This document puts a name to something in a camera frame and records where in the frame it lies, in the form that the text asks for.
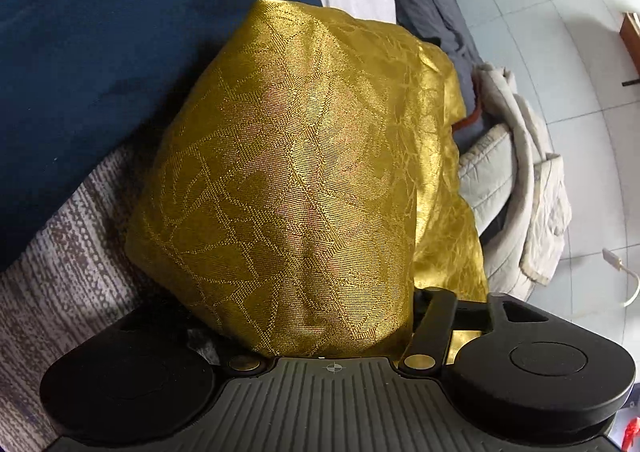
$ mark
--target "quilted puffer jacket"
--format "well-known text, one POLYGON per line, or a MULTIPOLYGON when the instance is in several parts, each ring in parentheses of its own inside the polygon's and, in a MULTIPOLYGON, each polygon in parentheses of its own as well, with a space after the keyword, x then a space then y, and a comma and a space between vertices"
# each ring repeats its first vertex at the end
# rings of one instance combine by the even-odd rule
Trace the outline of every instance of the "quilted puffer jacket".
POLYGON ((504 227, 482 248, 484 271, 491 291, 526 300, 535 283, 554 276, 564 248, 564 164, 509 70, 484 64, 476 77, 484 110, 501 123, 460 157, 460 194, 479 235, 509 201, 504 227))

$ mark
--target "black handle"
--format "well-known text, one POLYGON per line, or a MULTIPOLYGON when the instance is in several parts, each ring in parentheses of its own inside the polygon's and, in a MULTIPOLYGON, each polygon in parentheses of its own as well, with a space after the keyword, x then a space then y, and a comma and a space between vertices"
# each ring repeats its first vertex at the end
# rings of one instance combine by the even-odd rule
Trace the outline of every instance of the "black handle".
POLYGON ((433 376, 447 359, 458 299, 448 289, 427 288, 429 306, 398 369, 411 376, 433 376))

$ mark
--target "navy blue fabric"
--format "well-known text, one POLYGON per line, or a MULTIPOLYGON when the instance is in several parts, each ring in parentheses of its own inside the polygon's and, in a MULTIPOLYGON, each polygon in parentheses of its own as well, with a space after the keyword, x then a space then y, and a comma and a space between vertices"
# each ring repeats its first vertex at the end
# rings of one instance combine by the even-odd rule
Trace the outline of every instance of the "navy blue fabric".
POLYGON ((0 269, 110 150, 179 108, 254 2, 0 0, 0 269))

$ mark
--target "black plastic device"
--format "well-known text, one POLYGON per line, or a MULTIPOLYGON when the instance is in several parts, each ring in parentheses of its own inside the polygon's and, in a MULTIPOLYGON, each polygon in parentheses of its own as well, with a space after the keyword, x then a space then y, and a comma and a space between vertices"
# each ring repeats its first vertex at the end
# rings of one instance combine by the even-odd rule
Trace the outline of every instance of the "black plastic device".
POLYGON ((417 298, 396 365, 267 360, 175 302, 140 308, 44 375, 40 397, 61 434, 48 450, 617 450, 606 433, 636 374, 623 348, 504 294, 459 302, 433 288, 417 298), (446 365, 454 330, 483 334, 446 365), (191 349, 194 331, 208 332, 217 360, 191 349))

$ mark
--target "gold fabric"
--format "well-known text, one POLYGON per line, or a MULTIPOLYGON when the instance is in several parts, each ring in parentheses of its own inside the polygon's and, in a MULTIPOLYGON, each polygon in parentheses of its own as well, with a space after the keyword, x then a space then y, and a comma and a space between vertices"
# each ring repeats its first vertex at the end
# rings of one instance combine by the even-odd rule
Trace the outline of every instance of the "gold fabric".
POLYGON ((260 0, 165 134, 127 254, 263 355, 399 356, 414 275, 486 293, 464 112, 446 55, 399 26, 260 0))

